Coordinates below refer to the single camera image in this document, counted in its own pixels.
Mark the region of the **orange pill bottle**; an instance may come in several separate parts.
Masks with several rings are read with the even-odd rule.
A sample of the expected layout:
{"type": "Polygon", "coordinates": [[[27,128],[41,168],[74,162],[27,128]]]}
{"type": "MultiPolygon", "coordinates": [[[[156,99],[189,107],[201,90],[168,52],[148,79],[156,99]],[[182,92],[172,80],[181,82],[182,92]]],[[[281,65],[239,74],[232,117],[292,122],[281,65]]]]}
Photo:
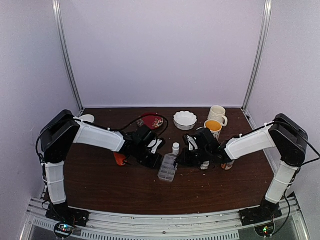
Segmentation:
{"type": "Polygon", "coordinates": [[[127,162],[127,157],[124,154],[118,153],[118,152],[114,152],[113,153],[116,164],[118,166],[125,166],[128,162],[127,162]]]}

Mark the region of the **clear plastic pill organizer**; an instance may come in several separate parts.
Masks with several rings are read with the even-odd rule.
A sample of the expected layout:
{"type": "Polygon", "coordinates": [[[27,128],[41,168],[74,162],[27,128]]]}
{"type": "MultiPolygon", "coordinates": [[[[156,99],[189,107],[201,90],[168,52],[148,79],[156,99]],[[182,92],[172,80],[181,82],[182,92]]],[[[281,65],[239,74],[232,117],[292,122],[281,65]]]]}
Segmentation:
{"type": "Polygon", "coordinates": [[[172,183],[174,181],[178,169],[176,158],[177,155],[174,155],[173,153],[168,153],[163,157],[160,169],[157,174],[159,180],[167,183],[172,183]]]}

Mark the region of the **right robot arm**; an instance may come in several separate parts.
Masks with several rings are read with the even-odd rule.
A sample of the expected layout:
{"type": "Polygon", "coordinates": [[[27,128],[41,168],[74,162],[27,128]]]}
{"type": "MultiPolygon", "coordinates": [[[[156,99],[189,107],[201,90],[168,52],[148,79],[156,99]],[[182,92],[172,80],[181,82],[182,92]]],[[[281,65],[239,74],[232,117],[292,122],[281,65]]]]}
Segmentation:
{"type": "Polygon", "coordinates": [[[187,147],[182,149],[176,161],[188,167],[199,167],[205,162],[227,164],[265,149],[278,150],[280,166],[262,200],[262,206],[256,210],[256,216],[261,221],[268,220],[276,212],[275,206],[305,162],[308,146],[307,132],[282,113],[276,115],[272,122],[223,143],[218,142],[205,127],[183,138],[187,147]]]}

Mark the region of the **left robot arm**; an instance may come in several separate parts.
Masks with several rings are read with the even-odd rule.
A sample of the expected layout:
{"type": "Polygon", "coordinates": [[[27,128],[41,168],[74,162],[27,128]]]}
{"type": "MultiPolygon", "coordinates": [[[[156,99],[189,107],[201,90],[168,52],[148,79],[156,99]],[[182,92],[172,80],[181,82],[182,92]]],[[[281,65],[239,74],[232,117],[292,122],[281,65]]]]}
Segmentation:
{"type": "Polygon", "coordinates": [[[125,166],[130,157],[147,168],[157,169],[162,155],[158,150],[165,140],[148,126],[126,133],[124,129],[111,129],[74,116],[71,111],[61,111],[40,132],[35,152],[43,168],[43,180],[47,186],[52,213],[61,222],[72,218],[66,207],[64,164],[73,144],[83,144],[113,152],[116,163],[125,166]]]}

